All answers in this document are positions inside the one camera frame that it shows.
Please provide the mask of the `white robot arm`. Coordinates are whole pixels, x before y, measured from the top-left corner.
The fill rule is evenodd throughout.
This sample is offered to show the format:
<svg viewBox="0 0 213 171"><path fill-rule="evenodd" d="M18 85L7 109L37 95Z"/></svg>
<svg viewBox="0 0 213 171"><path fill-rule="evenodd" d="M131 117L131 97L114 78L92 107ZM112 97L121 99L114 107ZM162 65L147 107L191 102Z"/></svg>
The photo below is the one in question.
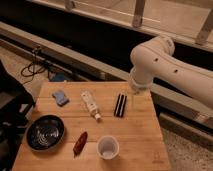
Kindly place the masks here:
<svg viewBox="0 0 213 171"><path fill-rule="evenodd" d="M130 54L131 88L139 92L161 79L213 109L213 71L187 64L173 57L175 45L167 36L157 36L135 46Z"/></svg>

